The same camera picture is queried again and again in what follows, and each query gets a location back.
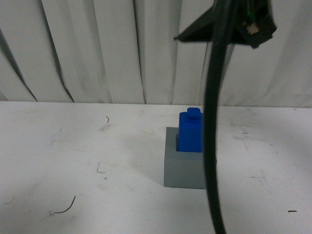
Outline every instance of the gray block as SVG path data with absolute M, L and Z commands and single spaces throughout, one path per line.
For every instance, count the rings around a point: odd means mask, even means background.
M 177 151 L 177 134 L 178 128 L 167 127 L 164 186 L 205 189 L 203 153 Z

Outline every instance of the white table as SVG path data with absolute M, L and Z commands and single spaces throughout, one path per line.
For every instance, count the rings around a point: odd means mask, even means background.
M 0 233 L 213 234 L 205 190 L 163 187 L 165 128 L 186 109 L 0 102 Z M 312 109 L 220 107 L 229 234 L 312 233 L 311 120 Z

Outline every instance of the black hose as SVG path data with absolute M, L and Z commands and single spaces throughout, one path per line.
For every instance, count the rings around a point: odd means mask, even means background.
M 223 224 L 216 171 L 217 104 L 227 46 L 233 33 L 240 0 L 218 0 L 213 45 L 204 106 L 204 169 L 211 218 L 216 234 L 226 234 Z

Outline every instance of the curtain fold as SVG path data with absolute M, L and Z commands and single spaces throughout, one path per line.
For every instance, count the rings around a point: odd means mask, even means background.
M 202 105 L 210 44 L 173 37 L 213 2 L 0 0 L 0 100 Z M 235 46 L 220 105 L 312 107 L 312 1 L 272 8 L 273 39 Z

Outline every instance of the black bracket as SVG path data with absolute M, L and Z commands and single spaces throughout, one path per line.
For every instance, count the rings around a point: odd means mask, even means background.
M 212 41 L 216 17 L 214 4 L 175 39 L 181 42 Z M 270 0 L 240 0 L 230 43 L 257 48 L 271 39 L 275 31 Z

